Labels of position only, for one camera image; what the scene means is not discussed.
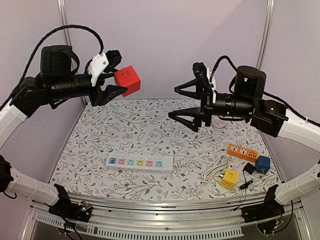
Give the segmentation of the red cube socket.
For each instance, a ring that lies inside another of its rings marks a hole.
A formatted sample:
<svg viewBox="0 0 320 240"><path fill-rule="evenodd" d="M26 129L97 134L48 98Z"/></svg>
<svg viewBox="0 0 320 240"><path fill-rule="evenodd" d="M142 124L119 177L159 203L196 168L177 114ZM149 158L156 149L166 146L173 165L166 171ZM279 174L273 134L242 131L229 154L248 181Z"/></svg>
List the red cube socket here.
<svg viewBox="0 0 320 240"><path fill-rule="evenodd" d="M123 97L127 97L141 89L141 79L132 65L116 71L114 73L114 81L117 86L127 88L127 91L122 94Z"/></svg>

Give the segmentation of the pink round power socket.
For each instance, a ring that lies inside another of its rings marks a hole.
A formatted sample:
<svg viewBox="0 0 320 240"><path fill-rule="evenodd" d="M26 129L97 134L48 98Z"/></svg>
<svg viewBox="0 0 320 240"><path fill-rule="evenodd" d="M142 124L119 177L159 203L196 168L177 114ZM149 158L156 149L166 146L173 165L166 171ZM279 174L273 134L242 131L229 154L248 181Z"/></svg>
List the pink round power socket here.
<svg viewBox="0 0 320 240"><path fill-rule="evenodd" d="M228 122L226 120L220 119L218 116L213 116L211 118L211 125L214 128L222 129L222 128L225 128L228 125Z"/></svg>

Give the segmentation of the white multicolour power strip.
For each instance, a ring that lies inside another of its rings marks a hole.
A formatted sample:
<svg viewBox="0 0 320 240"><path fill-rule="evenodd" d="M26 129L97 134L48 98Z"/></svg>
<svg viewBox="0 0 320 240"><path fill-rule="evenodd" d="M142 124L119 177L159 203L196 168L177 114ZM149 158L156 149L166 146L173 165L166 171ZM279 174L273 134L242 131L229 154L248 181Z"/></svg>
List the white multicolour power strip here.
<svg viewBox="0 0 320 240"><path fill-rule="evenodd" d="M162 174L171 174L174 168L172 156L133 153L110 153L105 165L115 170Z"/></svg>

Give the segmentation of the yellow cube socket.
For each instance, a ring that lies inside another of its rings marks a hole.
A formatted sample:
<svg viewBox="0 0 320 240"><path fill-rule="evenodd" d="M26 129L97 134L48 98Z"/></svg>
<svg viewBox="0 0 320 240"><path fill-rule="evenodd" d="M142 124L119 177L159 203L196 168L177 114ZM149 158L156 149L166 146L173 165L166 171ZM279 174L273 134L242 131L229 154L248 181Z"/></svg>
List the yellow cube socket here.
<svg viewBox="0 0 320 240"><path fill-rule="evenodd" d="M238 181L239 178L239 173L236 171L233 171L231 169L227 169L223 175L223 178L220 182L220 186L228 189L228 190L232 190Z"/></svg>

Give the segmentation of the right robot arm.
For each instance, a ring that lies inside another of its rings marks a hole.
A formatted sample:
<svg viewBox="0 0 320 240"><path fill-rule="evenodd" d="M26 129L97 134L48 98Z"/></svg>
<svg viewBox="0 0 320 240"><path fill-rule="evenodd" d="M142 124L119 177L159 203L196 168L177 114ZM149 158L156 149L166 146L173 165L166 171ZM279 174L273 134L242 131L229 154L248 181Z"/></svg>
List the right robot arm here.
<svg viewBox="0 0 320 240"><path fill-rule="evenodd" d="M289 139L315 151L320 150L319 126L298 116L284 101L278 102L275 97L263 99L266 82L263 71L245 65L235 68L234 91L228 94L216 90L214 73L217 68L214 66L209 70L201 62L193 64L195 78L175 87L174 91L200 100L200 107L172 111L169 118L197 132L202 123L207 127L211 125L212 116L226 121L235 117L272 137ZM316 163L294 179L270 187L263 203L242 207L242 217L246 222L253 222L284 214L284 205L319 187L320 164Z"/></svg>

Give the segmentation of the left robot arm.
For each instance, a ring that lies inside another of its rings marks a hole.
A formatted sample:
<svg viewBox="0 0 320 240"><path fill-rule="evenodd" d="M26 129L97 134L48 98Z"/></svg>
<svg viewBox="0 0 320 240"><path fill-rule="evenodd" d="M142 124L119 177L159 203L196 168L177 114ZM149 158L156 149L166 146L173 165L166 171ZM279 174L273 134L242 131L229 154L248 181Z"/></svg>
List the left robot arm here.
<svg viewBox="0 0 320 240"><path fill-rule="evenodd" d="M36 110L44 105L56 109L69 99L89 97L91 105L104 106L128 89L118 85L101 87L115 73L122 56L118 50L100 52L87 64L83 74L72 69L72 61L80 60L69 45L46 46L41 50L40 72L36 77L24 77L17 92L0 111L0 144L3 146L12 133ZM0 158L0 191L23 195L29 199L54 206L63 216L74 213L74 205L64 187L47 184L26 176Z"/></svg>

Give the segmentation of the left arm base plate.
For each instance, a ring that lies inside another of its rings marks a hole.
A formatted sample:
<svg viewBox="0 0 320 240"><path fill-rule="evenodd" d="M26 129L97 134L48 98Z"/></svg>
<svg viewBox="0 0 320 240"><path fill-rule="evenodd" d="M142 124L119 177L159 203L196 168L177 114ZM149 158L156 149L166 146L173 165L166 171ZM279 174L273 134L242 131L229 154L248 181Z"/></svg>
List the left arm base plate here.
<svg viewBox="0 0 320 240"><path fill-rule="evenodd" d="M92 210L93 206L85 201L73 203L71 201L59 200L55 205L49 206L48 212L62 219L88 223Z"/></svg>

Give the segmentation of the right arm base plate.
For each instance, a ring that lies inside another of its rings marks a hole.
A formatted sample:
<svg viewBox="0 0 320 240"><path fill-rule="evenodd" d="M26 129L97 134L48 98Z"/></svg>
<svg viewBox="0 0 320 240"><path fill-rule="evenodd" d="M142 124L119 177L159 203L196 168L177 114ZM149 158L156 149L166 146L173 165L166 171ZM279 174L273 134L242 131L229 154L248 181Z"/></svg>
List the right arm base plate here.
<svg viewBox="0 0 320 240"><path fill-rule="evenodd" d="M245 223L273 218L284 213L284 206L279 204L272 205L261 203L251 206L245 206L241 209L241 216L244 219Z"/></svg>

